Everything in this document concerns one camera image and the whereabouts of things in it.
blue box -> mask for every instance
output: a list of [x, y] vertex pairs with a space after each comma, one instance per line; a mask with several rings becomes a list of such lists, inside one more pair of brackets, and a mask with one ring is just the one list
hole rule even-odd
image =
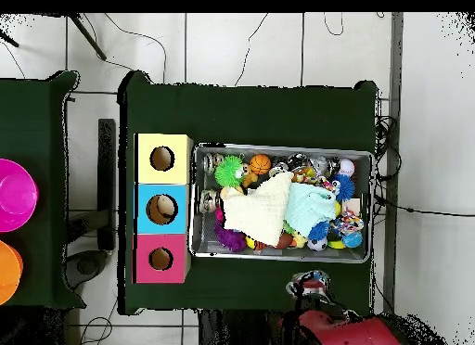
[[[167, 224], [155, 224], [147, 216], [148, 202], [157, 195], [174, 200], [177, 209]], [[137, 233], [139, 235], [183, 235], [187, 230], [188, 185], [138, 185]]]

dark green tablecloth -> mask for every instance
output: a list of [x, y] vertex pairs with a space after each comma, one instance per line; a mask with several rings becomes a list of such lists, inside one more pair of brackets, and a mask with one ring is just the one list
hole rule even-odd
[[120, 311], [137, 308], [265, 309], [291, 307], [285, 285], [292, 275], [322, 269], [335, 297], [367, 314], [372, 258], [361, 264], [192, 259], [183, 285], [133, 284], [133, 135], [187, 134], [195, 143], [321, 147], [374, 151], [375, 100], [372, 82], [352, 88], [217, 87], [151, 84], [141, 71], [121, 84], [120, 140]]
[[6, 305], [82, 307], [63, 274], [66, 250], [65, 97], [79, 78], [58, 72], [45, 81], [0, 79], [0, 157], [33, 177], [39, 201], [20, 229], [0, 234], [23, 259], [19, 288]]

metal tray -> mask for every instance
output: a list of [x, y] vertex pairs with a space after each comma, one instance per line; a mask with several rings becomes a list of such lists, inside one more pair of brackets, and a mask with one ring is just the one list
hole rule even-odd
[[[204, 158], [207, 153], [236, 155], [249, 162], [255, 154], [265, 154], [271, 161], [275, 158], [286, 158], [294, 153], [303, 153], [309, 158], [324, 156], [340, 157], [355, 163], [354, 198], [360, 198], [361, 217], [365, 222], [362, 231], [363, 243], [355, 249], [325, 249], [319, 252], [308, 249], [273, 249], [265, 248], [261, 255], [254, 255], [251, 249], [242, 252], [231, 252], [224, 248], [214, 233], [215, 217], [213, 213], [199, 212], [199, 196], [204, 189], [220, 190], [213, 174], [204, 171]], [[194, 146], [192, 155], [192, 178], [190, 181], [191, 205], [190, 228], [188, 242], [191, 252], [197, 257], [213, 258], [250, 258], [257, 260], [309, 261], [309, 262], [340, 262], [362, 263], [367, 260], [371, 250], [371, 228], [373, 217], [373, 197], [375, 189], [375, 158], [371, 153], [351, 150], [325, 150], [304, 147], [269, 147], [251, 145], [228, 145], [200, 143]], [[259, 176], [259, 183], [268, 177]]]

yellow box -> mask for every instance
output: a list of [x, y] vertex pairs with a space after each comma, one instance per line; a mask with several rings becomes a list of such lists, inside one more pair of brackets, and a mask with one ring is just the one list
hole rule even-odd
[[138, 183], [189, 184], [193, 141], [184, 134], [138, 134]]

pink bowl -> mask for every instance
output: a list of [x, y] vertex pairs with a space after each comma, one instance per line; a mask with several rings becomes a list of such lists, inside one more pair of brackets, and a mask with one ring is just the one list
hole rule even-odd
[[0, 232], [26, 224], [38, 200], [38, 187], [30, 174], [12, 160], [0, 159]]

